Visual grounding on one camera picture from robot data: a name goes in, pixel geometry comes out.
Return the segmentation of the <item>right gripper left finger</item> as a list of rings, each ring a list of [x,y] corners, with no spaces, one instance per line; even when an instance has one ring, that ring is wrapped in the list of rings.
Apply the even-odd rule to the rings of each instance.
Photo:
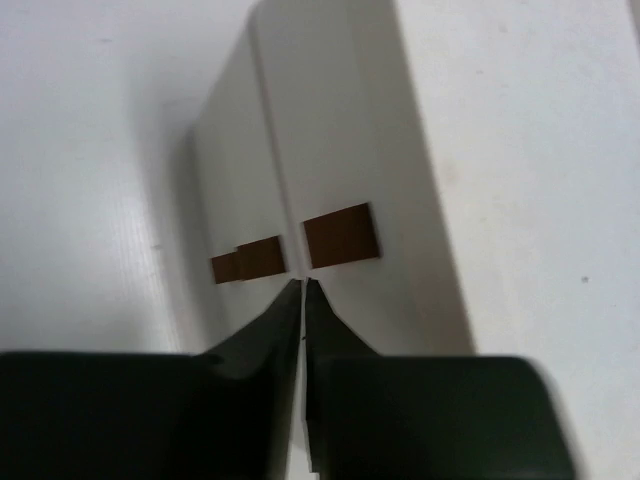
[[[5,479],[282,479],[303,284],[208,351],[1,356]]]

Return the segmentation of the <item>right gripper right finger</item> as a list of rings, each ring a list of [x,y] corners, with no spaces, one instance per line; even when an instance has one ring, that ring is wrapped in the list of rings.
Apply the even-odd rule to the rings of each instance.
[[[388,356],[306,285],[306,431],[322,479],[574,479],[546,385],[517,357]]]

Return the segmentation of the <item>white drawer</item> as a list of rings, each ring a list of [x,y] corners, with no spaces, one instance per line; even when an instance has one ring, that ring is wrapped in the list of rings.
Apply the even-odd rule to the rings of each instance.
[[[210,91],[194,142],[209,254],[237,272],[215,283],[225,325],[236,332],[300,275],[252,23]]]
[[[306,274],[378,351],[475,354],[399,3],[263,1],[253,26],[301,250],[305,221],[364,204],[381,251]]]

